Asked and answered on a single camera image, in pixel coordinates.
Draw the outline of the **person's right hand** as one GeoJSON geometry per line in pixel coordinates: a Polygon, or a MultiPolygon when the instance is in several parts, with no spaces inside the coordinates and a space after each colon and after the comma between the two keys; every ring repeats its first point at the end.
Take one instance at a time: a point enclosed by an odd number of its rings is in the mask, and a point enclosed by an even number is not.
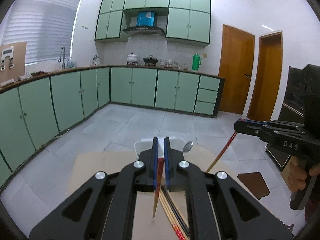
{"type": "Polygon", "coordinates": [[[300,159],[291,157],[288,187],[291,192],[303,190],[306,187],[307,172],[299,166],[300,159]]]}

